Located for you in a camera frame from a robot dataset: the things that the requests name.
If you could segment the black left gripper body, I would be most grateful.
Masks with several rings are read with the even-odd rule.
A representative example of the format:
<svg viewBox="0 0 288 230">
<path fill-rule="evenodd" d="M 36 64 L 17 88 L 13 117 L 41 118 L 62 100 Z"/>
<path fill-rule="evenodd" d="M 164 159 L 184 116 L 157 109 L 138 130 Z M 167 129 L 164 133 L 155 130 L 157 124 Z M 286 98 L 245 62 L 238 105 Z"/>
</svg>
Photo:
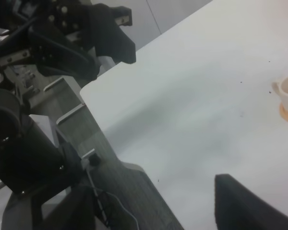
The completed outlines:
<svg viewBox="0 0 288 230">
<path fill-rule="evenodd" d="M 8 36 L 16 32 L 58 31 L 88 53 L 93 47 L 88 6 L 78 0 L 6 0 L 4 27 Z"/>
</svg>

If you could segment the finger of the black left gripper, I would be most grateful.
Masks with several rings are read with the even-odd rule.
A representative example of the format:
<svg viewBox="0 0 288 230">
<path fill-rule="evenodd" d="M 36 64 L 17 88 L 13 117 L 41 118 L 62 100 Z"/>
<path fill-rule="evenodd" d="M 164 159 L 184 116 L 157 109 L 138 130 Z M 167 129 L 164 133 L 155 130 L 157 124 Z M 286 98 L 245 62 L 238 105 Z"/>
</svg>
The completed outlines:
<svg viewBox="0 0 288 230">
<path fill-rule="evenodd" d="M 135 43 L 120 26 L 132 26 L 132 10 L 128 7 L 109 7 L 99 3 L 88 6 L 90 36 L 98 57 L 106 56 L 116 62 L 136 62 Z"/>
<path fill-rule="evenodd" d="M 16 65 L 34 65 L 45 77 L 93 81 L 99 74 L 94 58 L 58 31 L 16 32 L 1 41 L 0 72 Z"/>
</svg>

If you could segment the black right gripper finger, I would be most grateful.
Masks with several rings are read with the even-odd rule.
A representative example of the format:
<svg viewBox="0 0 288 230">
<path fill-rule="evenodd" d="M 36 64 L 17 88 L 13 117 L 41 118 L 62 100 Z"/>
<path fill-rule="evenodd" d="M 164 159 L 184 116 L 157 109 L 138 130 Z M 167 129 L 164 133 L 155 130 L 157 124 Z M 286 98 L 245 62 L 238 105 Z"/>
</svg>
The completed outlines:
<svg viewBox="0 0 288 230">
<path fill-rule="evenodd" d="M 229 174 L 215 176 L 214 212 L 218 230 L 288 230 L 288 216 Z"/>
</svg>

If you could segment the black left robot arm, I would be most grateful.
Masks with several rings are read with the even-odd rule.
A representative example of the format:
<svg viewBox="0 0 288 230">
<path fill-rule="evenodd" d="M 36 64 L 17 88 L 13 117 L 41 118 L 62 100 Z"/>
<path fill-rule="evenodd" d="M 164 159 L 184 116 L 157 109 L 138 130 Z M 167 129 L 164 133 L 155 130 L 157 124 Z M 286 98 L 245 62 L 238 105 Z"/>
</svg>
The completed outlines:
<svg viewBox="0 0 288 230">
<path fill-rule="evenodd" d="M 136 62 L 134 42 L 121 30 L 132 11 L 78 0 L 0 0 L 0 180 L 12 194 L 3 230 L 94 230 L 95 196 L 81 183 L 85 164 L 74 147 L 55 146 L 25 105 L 22 83 L 9 68 L 35 65 L 45 77 L 96 80 L 98 57 Z"/>
</svg>

